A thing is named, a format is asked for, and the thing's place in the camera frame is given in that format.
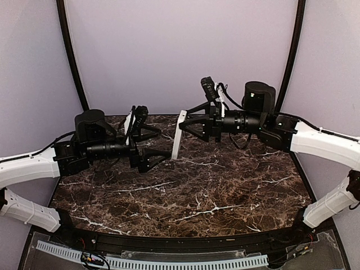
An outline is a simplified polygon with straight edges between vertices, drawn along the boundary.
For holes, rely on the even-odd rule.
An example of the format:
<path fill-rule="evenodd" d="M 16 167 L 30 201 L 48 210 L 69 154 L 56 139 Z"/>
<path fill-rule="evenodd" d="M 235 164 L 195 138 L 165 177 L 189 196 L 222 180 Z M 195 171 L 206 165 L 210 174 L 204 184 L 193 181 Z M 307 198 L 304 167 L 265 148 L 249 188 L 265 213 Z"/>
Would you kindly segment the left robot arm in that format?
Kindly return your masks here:
<path fill-rule="evenodd" d="M 43 178 L 76 175 L 96 160 L 128 158 L 131 168 L 146 173 L 171 157 L 171 152 L 145 148 L 137 143 L 161 135 L 161 130 L 145 123 L 148 110 L 133 106 L 120 124 L 119 134 L 105 120 L 105 113 L 90 109 L 74 119 L 75 130 L 55 139 L 45 148 L 23 155 L 1 158 L 1 215 L 31 224 L 57 235 L 67 245 L 79 241 L 70 215 L 61 209 L 47 208 L 27 200 L 9 189 L 10 185 Z"/>

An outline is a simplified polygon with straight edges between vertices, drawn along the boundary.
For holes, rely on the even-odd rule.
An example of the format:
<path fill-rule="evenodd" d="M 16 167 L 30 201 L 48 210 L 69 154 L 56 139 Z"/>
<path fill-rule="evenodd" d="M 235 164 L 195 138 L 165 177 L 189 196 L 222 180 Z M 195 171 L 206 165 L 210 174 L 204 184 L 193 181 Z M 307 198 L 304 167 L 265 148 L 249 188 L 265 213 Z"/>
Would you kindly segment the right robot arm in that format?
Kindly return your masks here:
<path fill-rule="evenodd" d="M 181 113 L 177 132 L 188 132 L 205 142 L 210 137 L 219 142 L 223 133 L 256 135 L 275 150 L 310 154 L 349 167 L 348 175 L 337 187 L 298 212 L 287 232 L 292 244 L 301 243 L 309 229 L 359 204 L 358 137 L 325 130 L 299 116 L 276 112 L 276 90 L 263 82 L 245 84 L 242 103 L 236 110 L 229 110 L 223 101 L 228 96 L 223 83 L 214 83 L 207 77 L 201 80 L 201 86 L 207 101 Z"/>

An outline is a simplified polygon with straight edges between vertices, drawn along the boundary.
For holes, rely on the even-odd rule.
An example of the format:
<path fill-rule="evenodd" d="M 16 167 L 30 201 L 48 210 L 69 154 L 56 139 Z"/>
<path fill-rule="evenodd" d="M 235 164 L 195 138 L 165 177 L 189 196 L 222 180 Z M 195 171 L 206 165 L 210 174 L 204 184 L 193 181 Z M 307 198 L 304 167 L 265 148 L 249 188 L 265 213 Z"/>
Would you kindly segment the white air conditioner remote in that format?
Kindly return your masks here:
<path fill-rule="evenodd" d="M 182 138 L 182 130 L 180 128 L 180 124 L 186 120 L 187 111 L 181 110 L 177 119 L 177 125 L 175 129 L 174 141 L 173 141 L 173 148 L 172 148 L 172 160 L 178 159 L 179 149 L 181 146 L 181 138 Z"/>

